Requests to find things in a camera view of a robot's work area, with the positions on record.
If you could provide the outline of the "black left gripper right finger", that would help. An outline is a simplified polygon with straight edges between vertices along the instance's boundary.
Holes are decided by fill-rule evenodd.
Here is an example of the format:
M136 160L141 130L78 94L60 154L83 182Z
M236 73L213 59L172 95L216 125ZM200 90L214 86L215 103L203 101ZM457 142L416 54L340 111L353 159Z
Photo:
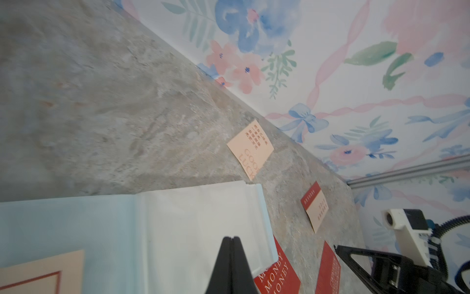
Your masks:
M231 293L258 294L240 237L231 243Z

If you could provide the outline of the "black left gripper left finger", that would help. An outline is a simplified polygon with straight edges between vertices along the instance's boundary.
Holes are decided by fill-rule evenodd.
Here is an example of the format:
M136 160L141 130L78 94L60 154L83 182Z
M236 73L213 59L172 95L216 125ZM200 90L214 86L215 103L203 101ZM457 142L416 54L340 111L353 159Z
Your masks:
M205 294L231 293L231 238L225 237L209 280Z

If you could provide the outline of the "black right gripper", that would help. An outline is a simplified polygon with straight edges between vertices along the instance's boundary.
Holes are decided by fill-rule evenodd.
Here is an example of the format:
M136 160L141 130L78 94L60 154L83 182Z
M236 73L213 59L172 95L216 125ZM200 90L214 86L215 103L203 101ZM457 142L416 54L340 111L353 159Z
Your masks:
M465 294L448 282L442 269L421 267L389 252L349 246L334 246L338 257L377 294Z

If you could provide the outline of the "cream card red circles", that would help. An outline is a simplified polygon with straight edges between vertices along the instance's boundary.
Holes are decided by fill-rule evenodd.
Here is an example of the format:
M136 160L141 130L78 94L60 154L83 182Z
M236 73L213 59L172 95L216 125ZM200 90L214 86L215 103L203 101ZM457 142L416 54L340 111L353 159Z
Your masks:
M1 269L2 294L80 294L84 251L73 251Z

